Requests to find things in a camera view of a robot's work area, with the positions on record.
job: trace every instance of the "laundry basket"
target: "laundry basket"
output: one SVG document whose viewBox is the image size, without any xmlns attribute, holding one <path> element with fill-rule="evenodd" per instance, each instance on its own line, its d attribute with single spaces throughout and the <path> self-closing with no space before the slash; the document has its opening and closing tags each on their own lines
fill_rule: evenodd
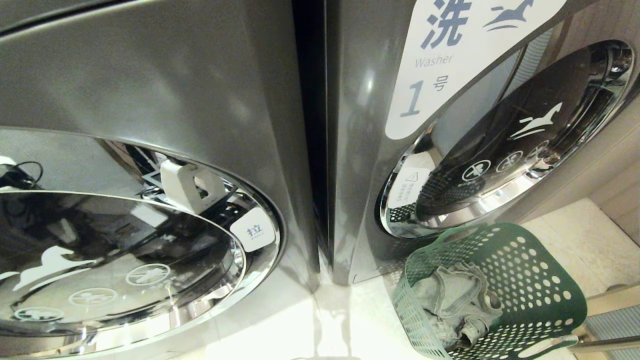
<svg viewBox="0 0 640 360">
<path fill-rule="evenodd" d="M 498 325 L 468 350 L 447 354 L 411 287 L 438 266 L 473 262 L 504 304 Z M 459 227 L 409 256 L 394 307 L 411 344 L 432 359 L 535 359 L 574 345 L 571 331 L 587 314 L 575 281 L 529 231 L 515 224 Z"/>
</svg>

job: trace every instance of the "washing machine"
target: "washing machine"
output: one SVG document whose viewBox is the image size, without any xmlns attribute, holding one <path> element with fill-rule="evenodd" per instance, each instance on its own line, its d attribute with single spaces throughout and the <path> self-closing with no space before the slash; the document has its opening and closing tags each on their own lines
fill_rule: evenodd
<svg viewBox="0 0 640 360">
<path fill-rule="evenodd" d="M 445 229 L 560 208 L 637 161 L 637 0 L 340 0 L 324 18 L 310 66 L 326 69 L 328 145 L 312 158 L 336 283 L 400 270 Z"/>
<path fill-rule="evenodd" d="M 166 359 L 314 291 L 290 3 L 0 14 L 0 357 Z"/>
</svg>

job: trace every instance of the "tiled floor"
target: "tiled floor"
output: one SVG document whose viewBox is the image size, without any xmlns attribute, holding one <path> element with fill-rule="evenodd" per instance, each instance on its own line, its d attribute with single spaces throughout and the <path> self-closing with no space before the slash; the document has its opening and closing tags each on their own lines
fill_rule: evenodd
<svg viewBox="0 0 640 360">
<path fill-rule="evenodd" d="M 525 226 L 586 296 L 615 284 L 640 281 L 640 248 L 590 200 Z M 177 359 L 424 360 L 409 344 L 393 310 L 392 283 L 393 277 L 386 276 L 346 288 L 324 275 L 318 291 L 295 306 Z M 540 359 L 574 357 L 562 349 Z"/>
</svg>

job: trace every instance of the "gray clothes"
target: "gray clothes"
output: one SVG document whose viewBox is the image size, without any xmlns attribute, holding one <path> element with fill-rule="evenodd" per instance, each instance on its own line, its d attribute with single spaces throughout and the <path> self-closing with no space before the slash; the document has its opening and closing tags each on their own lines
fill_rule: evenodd
<svg viewBox="0 0 640 360">
<path fill-rule="evenodd" d="M 438 267 L 413 291 L 442 345 L 471 348 L 499 321 L 502 302 L 487 288 L 484 273 L 473 263 Z"/>
</svg>

